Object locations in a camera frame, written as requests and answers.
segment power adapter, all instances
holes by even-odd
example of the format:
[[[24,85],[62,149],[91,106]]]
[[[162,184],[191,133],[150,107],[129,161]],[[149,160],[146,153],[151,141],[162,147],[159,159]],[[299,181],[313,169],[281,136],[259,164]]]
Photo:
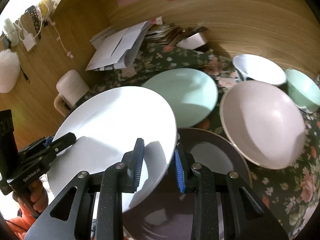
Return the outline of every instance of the power adapter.
[[[30,51],[35,45],[36,40],[32,33],[28,33],[25,29],[23,29],[24,40],[22,40],[23,45],[26,47],[27,51]]]

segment bowl rim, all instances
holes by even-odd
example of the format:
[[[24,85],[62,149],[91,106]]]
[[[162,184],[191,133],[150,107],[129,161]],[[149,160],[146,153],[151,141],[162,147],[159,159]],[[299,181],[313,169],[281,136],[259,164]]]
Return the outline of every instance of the bowl rim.
[[[192,129],[192,130],[201,130],[201,131],[209,132],[209,133],[212,133],[213,135],[216,135],[216,136],[220,137],[221,139],[225,140],[226,142],[228,142],[228,143],[239,153],[240,157],[243,159],[244,165],[245,165],[245,167],[246,167],[246,170],[247,170],[247,173],[248,173],[248,177],[249,177],[249,186],[250,186],[250,188],[253,189],[252,176],[251,176],[251,172],[250,172],[249,166],[248,166],[248,164],[247,164],[247,161],[246,161],[246,159],[244,158],[244,156],[239,152],[238,148],[236,148],[233,143],[231,143],[230,141],[228,141],[226,138],[222,137],[221,135],[219,135],[219,134],[217,134],[217,133],[214,133],[214,132],[212,132],[212,131],[209,131],[209,130],[204,130],[204,129],[196,128],[196,127],[178,128],[177,130],[179,130],[179,129]]]
[[[318,85],[312,80],[312,78],[310,78],[309,76],[307,76],[305,73],[302,73],[301,71],[299,70],[296,70],[296,69],[292,69],[292,68],[288,68],[286,69],[285,71],[285,74],[287,75],[287,72],[294,72],[298,75],[302,75],[302,76],[305,76],[307,77],[308,80],[310,80],[317,88],[318,88],[318,92],[320,93],[320,88],[318,87]],[[302,92],[300,91],[300,89],[298,89],[290,80],[289,78],[287,77],[287,81],[288,83],[290,83],[299,93],[301,93],[305,98],[307,98],[308,100],[310,100],[312,103],[314,103],[315,105],[317,106],[320,106],[320,100],[318,103],[316,103],[314,100],[312,100],[308,95],[306,95],[305,92]]]
[[[245,82],[255,82],[255,83],[258,82],[258,83],[267,84],[268,86],[273,86],[273,87],[275,87],[274,85],[271,85],[271,84],[269,84],[269,83],[262,82],[262,81],[249,80],[249,81],[245,81]],[[257,166],[260,166],[260,167],[263,167],[263,168],[267,168],[267,169],[270,169],[270,170],[281,170],[281,169],[284,169],[284,168],[289,167],[291,164],[288,164],[288,165],[285,165],[285,166],[281,166],[281,167],[279,167],[279,168],[272,168],[272,167],[268,167],[268,166],[266,166],[266,165],[257,163],[256,161],[252,160],[248,155],[246,155],[246,154],[236,145],[236,143],[234,142],[234,140],[231,138],[231,136],[230,136],[230,134],[229,134],[229,132],[228,132],[228,130],[227,130],[227,128],[226,128],[226,124],[225,124],[224,117],[223,117],[223,103],[224,103],[224,100],[225,100],[227,94],[228,94],[236,85],[234,85],[231,89],[229,89],[227,92],[225,92],[224,95],[222,96],[221,101],[220,101],[220,109],[219,109],[220,120],[221,120],[222,128],[223,128],[223,130],[225,131],[228,139],[229,139],[230,142],[233,144],[233,146],[238,150],[238,152],[243,155],[244,158],[246,158],[247,160],[249,160],[250,162],[254,163],[254,164],[257,165]],[[296,106],[295,102],[293,102],[293,100],[292,100],[285,92],[283,92],[283,93],[284,93],[284,94],[290,99],[290,101],[292,101],[292,103]]]
[[[276,65],[276,66],[279,68],[279,70],[282,71],[282,73],[284,74],[284,80],[283,80],[282,82],[280,82],[280,83],[271,83],[271,82],[270,82],[270,83],[268,83],[268,84],[274,85],[274,86],[281,86],[281,85],[283,85],[283,84],[285,84],[285,83],[287,82],[287,75],[285,74],[284,70],[283,70],[277,63],[273,62],[272,60],[270,60],[270,59],[268,59],[268,58],[265,58],[265,57],[262,57],[262,56],[259,56],[259,55],[255,55],[255,54],[243,53],[243,54],[235,55],[235,56],[233,57],[233,59],[232,59],[232,64],[234,65],[234,67],[235,67],[241,74],[243,73],[243,71],[240,70],[240,69],[236,66],[235,60],[236,60],[239,56],[243,56],[243,55],[250,55],[250,56],[255,56],[255,57],[263,58],[263,59],[265,59],[265,60],[267,60],[267,61],[270,61],[270,62],[273,63],[274,65]]]

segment white cable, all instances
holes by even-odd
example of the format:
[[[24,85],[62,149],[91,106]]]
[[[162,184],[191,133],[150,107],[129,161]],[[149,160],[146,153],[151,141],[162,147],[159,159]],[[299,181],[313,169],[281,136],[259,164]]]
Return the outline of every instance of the white cable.
[[[45,16],[45,18],[44,19],[47,19],[47,17],[48,17],[48,14],[49,14],[49,7],[47,6],[47,4],[43,1],[43,0],[41,0],[41,2],[46,6],[46,8],[47,8],[47,15]]]
[[[42,13],[41,13],[41,10],[40,10],[40,8],[37,6],[36,7],[38,10],[39,10],[39,12],[40,12],[40,21],[41,21],[41,23],[40,23],[40,29],[39,29],[39,32],[37,33],[37,35],[36,36],[34,36],[34,38],[36,38],[38,35],[39,35],[39,33],[40,33],[40,31],[41,31],[41,28],[42,28]]]
[[[23,29],[23,30],[25,30],[25,28],[23,27],[23,25],[22,25],[22,23],[21,23],[21,16],[19,17],[19,19],[18,19],[18,24],[20,24],[21,25],[21,28]],[[21,39],[21,37],[20,37],[20,30],[18,30],[18,33],[19,33],[19,39],[20,39],[20,41],[23,41],[23,39]]]
[[[8,34],[10,34],[10,33],[7,33],[7,34],[5,34],[1,39],[0,39],[0,41],[2,41]]]
[[[54,29],[56,30],[57,34],[58,34],[58,38],[57,38],[57,41],[60,41],[61,42],[61,45],[64,49],[64,51],[67,53],[67,56],[70,57],[70,58],[73,58],[73,55],[71,54],[71,51],[67,51],[66,48],[64,47],[63,43],[62,43],[62,40],[61,40],[61,37],[60,37],[60,33],[58,32],[57,28],[56,28],[56,23],[55,22],[52,22],[52,20],[50,19],[50,17],[48,18],[50,24],[54,27]]]

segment wooden wall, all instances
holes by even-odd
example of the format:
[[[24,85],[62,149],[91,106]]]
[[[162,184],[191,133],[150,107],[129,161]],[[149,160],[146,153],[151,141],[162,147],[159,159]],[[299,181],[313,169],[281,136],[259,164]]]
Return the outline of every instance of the wooden wall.
[[[101,0],[119,28],[163,16],[183,27],[206,26],[217,53],[267,57],[284,68],[320,73],[320,27],[304,0],[141,0],[122,8]]]
[[[77,70],[90,87],[101,79],[101,73],[84,70],[95,52],[90,38],[108,27],[109,23],[104,14],[90,7],[87,3],[80,8],[69,8],[55,17],[63,44],[72,51],[73,59],[66,56],[51,25],[42,29],[41,40],[30,52],[26,51],[22,42],[12,48],[18,53],[21,68],[29,81],[20,73],[13,90],[0,94],[0,110],[12,110],[18,148],[40,137],[55,134],[61,125],[63,117],[54,108],[53,101],[58,94],[56,83],[67,71]],[[29,32],[36,35],[28,14],[24,14],[21,21]]]
[[[94,54],[93,35],[158,16],[182,27],[208,27],[205,35],[218,54],[258,54],[311,77],[320,72],[320,27],[304,0],[141,0],[122,8],[116,0],[59,0],[52,19],[74,58],[47,26],[31,52],[22,43],[13,48],[30,82],[21,74],[11,92],[0,94],[0,110],[12,109],[18,147],[57,130],[63,117],[53,107],[55,85],[65,72],[76,69],[90,86],[100,80],[101,73],[84,71]],[[28,15],[22,20],[33,30]]]

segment white fluffy duster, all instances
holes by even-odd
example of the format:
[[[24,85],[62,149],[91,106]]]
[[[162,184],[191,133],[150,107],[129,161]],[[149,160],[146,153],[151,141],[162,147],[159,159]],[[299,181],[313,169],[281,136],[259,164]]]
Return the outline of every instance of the white fluffy duster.
[[[18,54],[10,49],[0,51],[0,93],[8,93],[13,89],[19,73]]]

